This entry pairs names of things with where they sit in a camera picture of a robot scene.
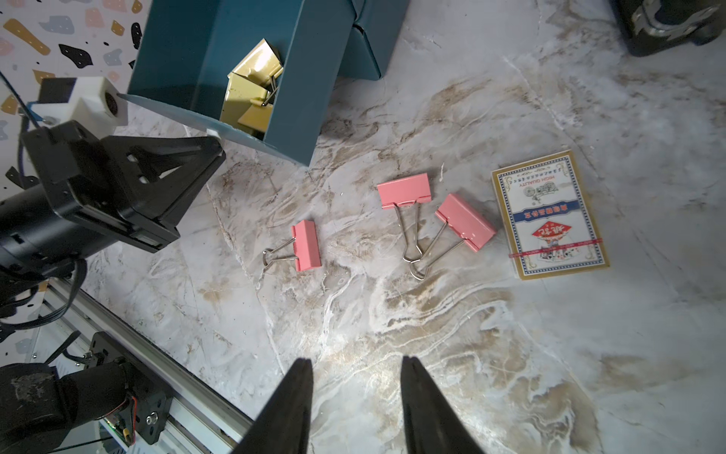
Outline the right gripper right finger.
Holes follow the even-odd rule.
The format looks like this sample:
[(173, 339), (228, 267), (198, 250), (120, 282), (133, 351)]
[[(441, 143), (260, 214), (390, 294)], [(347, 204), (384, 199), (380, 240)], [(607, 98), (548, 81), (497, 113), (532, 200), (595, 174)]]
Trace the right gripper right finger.
[(401, 397), (408, 453), (484, 453), (416, 357), (403, 357)]

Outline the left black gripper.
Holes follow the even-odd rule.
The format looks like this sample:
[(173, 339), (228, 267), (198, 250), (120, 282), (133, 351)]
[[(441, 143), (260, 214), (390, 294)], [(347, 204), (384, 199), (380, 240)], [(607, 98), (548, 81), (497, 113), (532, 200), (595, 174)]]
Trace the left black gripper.
[(226, 154), (213, 136), (94, 137), (76, 121), (25, 132), (21, 142), (58, 219), (158, 252)]

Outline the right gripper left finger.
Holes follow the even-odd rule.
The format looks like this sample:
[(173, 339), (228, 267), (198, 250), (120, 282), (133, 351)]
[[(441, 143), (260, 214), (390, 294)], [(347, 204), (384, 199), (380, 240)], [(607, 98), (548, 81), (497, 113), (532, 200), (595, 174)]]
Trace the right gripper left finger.
[(232, 453), (306, 454), (313, 397), (310, 359), (296, 359)]

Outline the teal drawer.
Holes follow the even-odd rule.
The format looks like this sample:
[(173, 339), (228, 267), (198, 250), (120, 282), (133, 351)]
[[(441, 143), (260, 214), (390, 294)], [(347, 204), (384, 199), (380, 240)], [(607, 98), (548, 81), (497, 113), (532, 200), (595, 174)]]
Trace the teal drawer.
[(349, 1), (155, 1), (126, 99), (306, 166), (354, 21)]

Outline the pink binder clip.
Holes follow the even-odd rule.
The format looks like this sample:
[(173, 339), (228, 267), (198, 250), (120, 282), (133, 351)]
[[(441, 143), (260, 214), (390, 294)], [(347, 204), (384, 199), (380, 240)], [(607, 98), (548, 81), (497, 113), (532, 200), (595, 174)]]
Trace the pink binder clip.
[[(424, 255), (419, 243), (421, 206), (432, 201), (428, 175), (421, 173), (387, 183), (380, 183), (377, 189), (382, 208), (384, 210), (393, 210), (398, 219), (398, 225), (405, 241), (402, 259), (406, 263), (419, 261)], [(409, 242), (406, 236), (406, 226), (402, 215), (402, 209), (408, 206), (415, 208), (412, 242)]]
[(283, 244), (264, 249), (262, 261), (264, 271), (273, 264), (292, 261), (296, 272), (321, 268), (321, 253), (317, 228), (314, 221), (300, 221), (291, 227), (291, 238)]
[[(442, 222), (442, 227), (431, 240), (422, 257), (410, 264), (410, 274), (418, 281), (423, 281), (427, 277), (429, 269), (459, 245), (466, 244), (476, 253), (496, 235), (495, 227), (484, 218), (484, 215), (476, 211), (471, 204), (457, 193), (451, 193), (445, 198), (436, 211), (436, 217)], [(427, 266), (422, 266), (421, 263), (431, 256), (435, 245), (446, 230), (454, 232), (459, 238), (459, 242), (431, 259), (431, 261), (427, 262)]]

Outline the pink binder clip top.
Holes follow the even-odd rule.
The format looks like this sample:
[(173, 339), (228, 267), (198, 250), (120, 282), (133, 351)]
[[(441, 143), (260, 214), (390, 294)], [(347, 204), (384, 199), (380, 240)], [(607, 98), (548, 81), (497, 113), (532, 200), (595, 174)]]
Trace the pink binder clip top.
[[(424, 255), (419, 243), (421, 206), (432, 201), (428, 175), (421, 173), (387, 183), (380, 183), (377, 189), (382, 208), (384, 210), (393, 210), (398, 219), (398, 225), (405, 241), (402, 259), (406, 263), (419, 261)], [(406, 226), (402, 215), (402, 209), (408, 206), (415, 208), (412, 242), (409, 242), (406, 236)]]

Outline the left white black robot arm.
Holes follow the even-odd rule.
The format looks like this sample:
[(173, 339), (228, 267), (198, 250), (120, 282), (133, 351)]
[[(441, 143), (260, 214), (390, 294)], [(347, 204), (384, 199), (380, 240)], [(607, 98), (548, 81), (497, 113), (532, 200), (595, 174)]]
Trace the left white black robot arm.
[[(1, 204), (1, 336), (54, 323), (68, 312), (18, 323), (15, 315), (52, 278), (81, 292), (88, 258), (123, 242), (156, 253), (179, 238), (178, 224), (224, 161), (213, 137), (97, 138), (68, 121), (26, 132), (21, 142), (37, 176)], [(93, 336), (83, 369), (62, 375), (52, 359), (1, 369), (1, 449), (47, 453), (72, 429), (110, 423), (128, 444), (154, 444), (172, 391), (149, 367)]]

